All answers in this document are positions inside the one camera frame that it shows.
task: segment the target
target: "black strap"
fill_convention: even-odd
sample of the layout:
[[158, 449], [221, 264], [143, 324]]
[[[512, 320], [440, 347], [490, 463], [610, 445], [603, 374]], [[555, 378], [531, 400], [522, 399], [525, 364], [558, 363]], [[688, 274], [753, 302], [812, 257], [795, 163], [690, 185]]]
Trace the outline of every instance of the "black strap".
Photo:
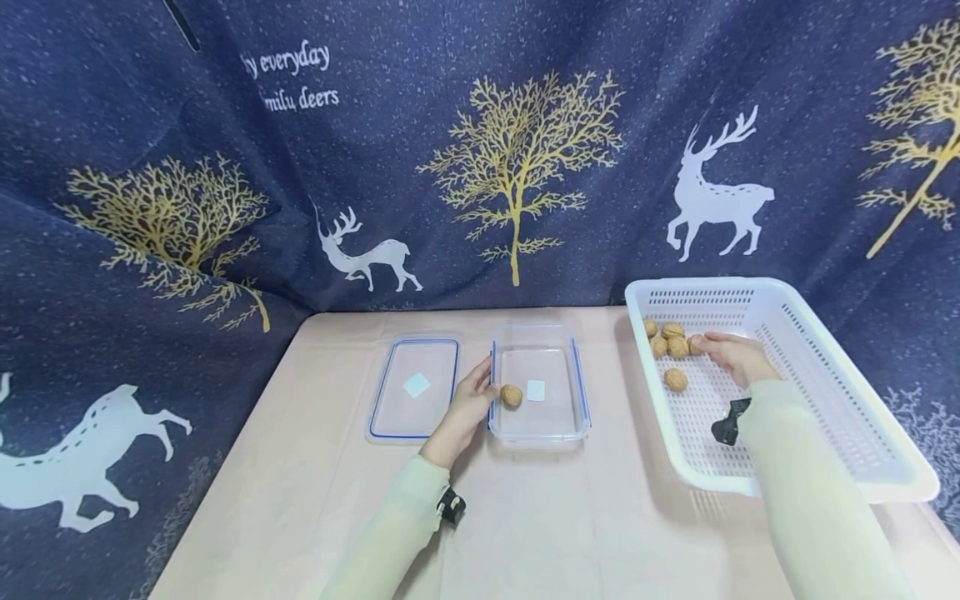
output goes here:
[[440, 511], [440, 518], [456, 527], [457, 523], [464, 515], [467, 509], [467, 501], [457, 495], [453, 488], [447, 488], [444, 497], [440, 499], [437, 510]]
[[740, 433], [736, 420], [750, 408], [750, 401], [750, 398], [740, 398], [730, 403], [730, 412], [727, 414], [727, 417], [710, 426], [714, 440], [720, 444], [736, 444], [736, 436]]

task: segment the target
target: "light green sleeve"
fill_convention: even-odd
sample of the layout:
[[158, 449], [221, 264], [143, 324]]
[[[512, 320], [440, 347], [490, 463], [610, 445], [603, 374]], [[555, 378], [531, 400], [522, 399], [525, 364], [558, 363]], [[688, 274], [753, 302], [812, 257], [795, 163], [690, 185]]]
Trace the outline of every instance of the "light green sleeve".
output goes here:
[[394, 480], [380, 511], [327, 584], [322, 600], [390, 600], [410, 564], [440, 528], [437, 504], [450, 471], [419, 454]]
[[760, 381], [749, 394], [740, 435], [794, 597], [915, 598], [873, 511], [796, 386]]

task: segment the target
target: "hand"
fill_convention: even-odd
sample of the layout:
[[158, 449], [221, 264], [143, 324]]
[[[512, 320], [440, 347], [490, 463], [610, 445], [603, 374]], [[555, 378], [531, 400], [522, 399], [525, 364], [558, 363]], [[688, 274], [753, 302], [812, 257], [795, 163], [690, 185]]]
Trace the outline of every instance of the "hand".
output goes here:
[[706, 337], [693, 336], [690, 343], [708, 353], [713, 362], [725, 369], [743, 389], [765, 379], [781, 379], [757, 340], [711, 331]]
[[457, 385], [457, 391], [433, 435], [420, 449], [420, 456], [443, 468], [453, 467], [460, 453], [467, 449], [473, 434], [496, 398], [496, 387], [490, 383], [491, 360], [488, 356]]

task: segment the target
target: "walnut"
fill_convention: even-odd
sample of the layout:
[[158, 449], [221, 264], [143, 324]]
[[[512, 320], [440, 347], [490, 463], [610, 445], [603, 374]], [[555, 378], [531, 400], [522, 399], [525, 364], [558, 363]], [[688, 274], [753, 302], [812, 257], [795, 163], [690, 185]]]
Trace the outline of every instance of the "walnut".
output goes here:
[[690, 350], [686, 347], [686, 338], [670, 338], [666, 341], [666, 344], [667, 351], [670, 352], [670, 356], [674, 358], [686, 358], [690, 353]]
[[523, 392], [516, 385], [505, 385], [500, 388], [500, 399], [511, 408], [517, 408], [523, 400]]
[[687, 344], [687, 345], [689, 346], [689, 348], [690, 348], [690, 356], [699, 356], [700, 354], [703, 354], [704, 351], [703, 351], [702, 349], [700, 349], [700, 348], [697, 348], [697, 346], [693, 343], [694, 338], [699, 338], [699, 340], [703, 340], [704, 336], [702, 336], [702, 335], [691, 335], [690, 338], [686, 341], [686, 344]]
[[666, 340], [657, 335], [650, 338], [650, 350], [654, 352], [654, 358], [663, 358], [666, 355]]
[[664, 325], [661, 335], [668, 340], [670, 338], [686, 339], [686, 332], [684, 331], [684, 326], [679, 323], [668, 323]]
[[657, 335], [657, 330], [660, 329], [657, 327], [657, 322], [653, 319], [644, 319], [643, 328], [647, 330], [647, 337], [652, 338]]
[[682, 392], [686, 389], [686, 375], [679, 369], [667, 369], [663, 374], [663, 383], [671, 392]]

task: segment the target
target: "plastic container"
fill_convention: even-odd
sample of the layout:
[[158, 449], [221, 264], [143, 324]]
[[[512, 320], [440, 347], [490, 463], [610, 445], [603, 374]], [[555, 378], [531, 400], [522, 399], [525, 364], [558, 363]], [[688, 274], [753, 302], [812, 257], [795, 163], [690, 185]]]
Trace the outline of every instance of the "plastic container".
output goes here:
[[[711, 492], [759, 495], [754, 465], [739, 445], [716, 442], [710, 425], [744, 393], [707, 356], [655, 360], [643, 319], [678, 322], [687, 335], [720, 330], [758, 339], [793, 381], [867, 501], [925, 502], [940, 490], [933, 468], [800, 294], [766, 277], [651, 279], [627, 286], [636, 347], [667, 454], [677, 474]], [[682, 369], [681, 394], [662, 384]]]
[[440, 424], [457, 385], [460, 341], [447, 335], [394, 339], [367, 419], [372, 444], [422, 444]]
[[493, 335], [491, 380], [523, 391], [512, 409], [491, 405], [487, 425], [508, 449], [569, 450], [590, 429], [573, 334], [561, 324], [508, 324]]

